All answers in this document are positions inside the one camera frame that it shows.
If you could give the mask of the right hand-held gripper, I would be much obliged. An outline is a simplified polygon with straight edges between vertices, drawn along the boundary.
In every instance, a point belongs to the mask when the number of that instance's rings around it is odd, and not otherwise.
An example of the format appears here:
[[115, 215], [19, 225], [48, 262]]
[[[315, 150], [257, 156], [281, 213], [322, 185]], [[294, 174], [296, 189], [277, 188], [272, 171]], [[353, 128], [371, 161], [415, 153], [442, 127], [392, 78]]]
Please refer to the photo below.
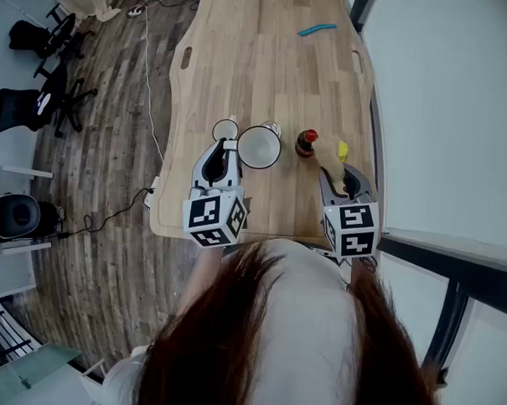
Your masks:
[[348, 195], [334, 189], [328, 171], [320, 167], [324, 233], [336, 257], [371, 257], [379, 243], [380, 215], [369, 180], [355, 167], [344, 167]]

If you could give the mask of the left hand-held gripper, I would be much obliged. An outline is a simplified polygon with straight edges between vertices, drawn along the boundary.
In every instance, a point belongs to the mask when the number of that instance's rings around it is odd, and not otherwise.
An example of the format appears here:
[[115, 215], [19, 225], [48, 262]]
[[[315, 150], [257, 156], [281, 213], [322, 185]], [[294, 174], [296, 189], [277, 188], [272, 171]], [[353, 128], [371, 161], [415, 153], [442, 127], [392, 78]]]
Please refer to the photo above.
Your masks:
[[[241, 165], [235, 139], [219, 139], [209, 146], [192, 170], [191, 185], [196, 188], [222, 184], [240, 185]], [[191, 198], [183, 201], [183, 229], [199, 248], [235, 245], [248, 215], [245, 190], [191, 189]]]

